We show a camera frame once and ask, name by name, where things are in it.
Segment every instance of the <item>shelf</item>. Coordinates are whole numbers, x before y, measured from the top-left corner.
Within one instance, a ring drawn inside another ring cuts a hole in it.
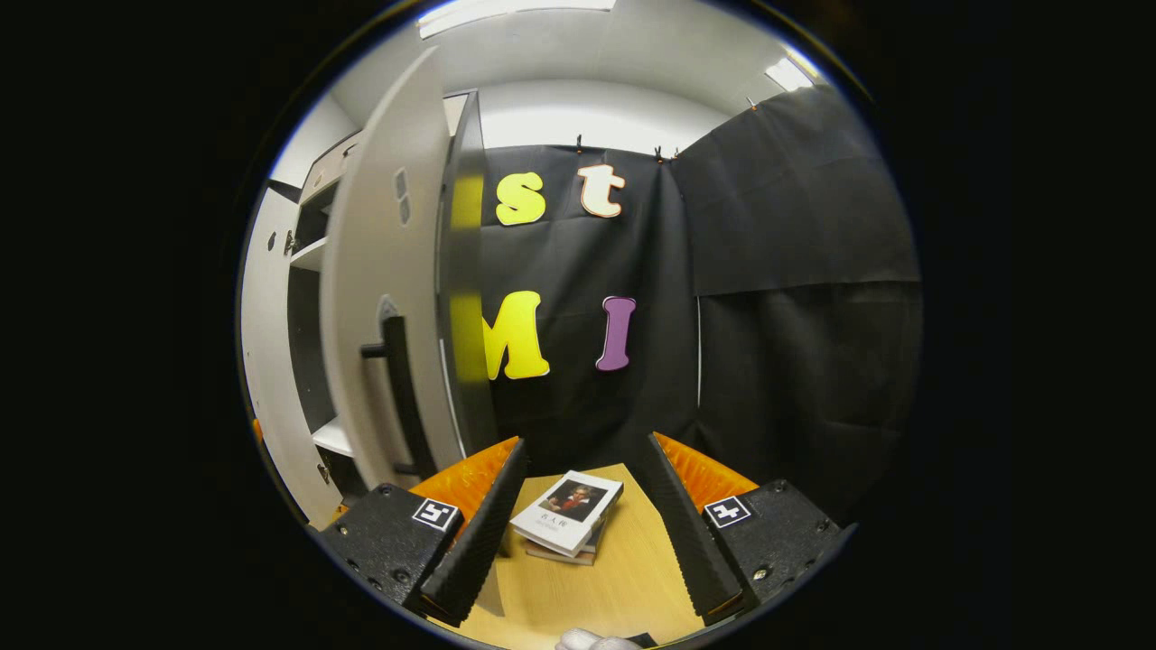
[[[289,266],[296,266],[297,268],[304,268],[306,271],[321,271],[321,252],[325,249],[325,237],[313,242],[312,244],[305,246],[304,249],[294,253],[289,258]]]
[[[338,418],[334,418],[313,434],[313,444],[342,456],[354,457],[354,450],[349,446],[349,438],[346,437],[346,430],[341,428],[341,422]]]

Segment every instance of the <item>hand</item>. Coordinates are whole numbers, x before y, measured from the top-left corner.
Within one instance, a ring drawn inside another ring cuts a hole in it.
[[[576,627],[562,633],[554,650],[642,650],[633,641],[627,641],[618,636],[599,636],[590,630]]]

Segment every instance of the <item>open cabinet door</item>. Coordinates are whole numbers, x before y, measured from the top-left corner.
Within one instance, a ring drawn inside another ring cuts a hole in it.
[[[370,116],[325,248],[321,350],[333,405],[370,487],[412,486],[462,458],[437,323],[450,134],[436,52],[423,52]]]

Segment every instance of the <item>door handle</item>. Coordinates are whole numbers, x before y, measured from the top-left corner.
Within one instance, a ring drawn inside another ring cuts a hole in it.
[[[362,359],[385,359],[386,371],[390,375],[390,390],[393,393],[393,404],[398,409],[398,421],[401,423],[401,437],[406,441],[409,457],[413,459],[412,464],[394,463],[393,471],[425,480],[437,473],[437,467],[433,465],[433,456],[430,453],[425,429],[422,427],[414,379],[409,372],[406,318],[401,316],[388,295],[381,296],[381,303],[378,305],[378,320],[381,342],[361,346],[361,356]]]

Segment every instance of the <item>white wall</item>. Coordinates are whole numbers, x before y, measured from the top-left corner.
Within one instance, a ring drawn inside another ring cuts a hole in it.
[[[692,142],[732,116],[674,95],[605,81],[524,81],[479,89],[486,148],[573,145],[653,154]]]
[[[333,96],[326,94],[289,139],[269,178],[304,186],[313,161],[358,128]]]

